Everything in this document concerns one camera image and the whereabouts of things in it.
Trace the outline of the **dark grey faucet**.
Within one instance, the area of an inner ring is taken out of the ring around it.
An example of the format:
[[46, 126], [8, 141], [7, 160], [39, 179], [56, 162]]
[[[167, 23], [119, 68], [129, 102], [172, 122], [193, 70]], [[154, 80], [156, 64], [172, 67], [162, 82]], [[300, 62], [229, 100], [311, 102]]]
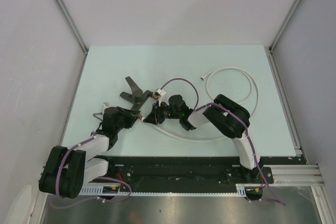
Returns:
[[132, 111], [139, 111], [149, 98], [153, 98], [153, 92], [150, 90], [143, 92], [130, 76], [125, 77], [125, 80], [131, 89], [131, 93], [123, 91], [120, 93], [120, 97], [132, 104]]

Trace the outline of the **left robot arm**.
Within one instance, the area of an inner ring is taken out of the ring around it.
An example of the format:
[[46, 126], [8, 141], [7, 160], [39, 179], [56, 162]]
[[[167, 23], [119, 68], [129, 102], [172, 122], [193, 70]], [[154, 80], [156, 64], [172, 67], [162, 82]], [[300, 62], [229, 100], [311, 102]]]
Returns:
[[74, 199], [83, 185], [94, 179], [100, 177], [105, 182], [112, 181], [116, 169], [99, 155], [112, 149], [119, 132], [133, 127], [139, 115], [139, 110], [105, 104], [102, 112], [93, 115], [100, 123], [87, 140], [72, 147], [57, 145], [51, 149], [39, 179], [39, 191]]

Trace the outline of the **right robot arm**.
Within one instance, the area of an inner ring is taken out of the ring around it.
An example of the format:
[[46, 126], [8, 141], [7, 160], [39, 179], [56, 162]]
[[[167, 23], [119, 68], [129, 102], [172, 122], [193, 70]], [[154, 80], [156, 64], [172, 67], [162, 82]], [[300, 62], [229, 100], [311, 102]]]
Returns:
[[238, 103], [219, 94], [211, 103], [193, 110], [186, 105], [182, 96], [177, 94], [171, 96], [168, 103], [154, 103], [151, 112], [142, 121], [158, 125], [166, 119], [179, 120], [186, 131], [211, 123], [226, 138], [233, 141], [243, 179], [254, 183], [261, 177], [260, 155], [248, 132], [250, 113]]

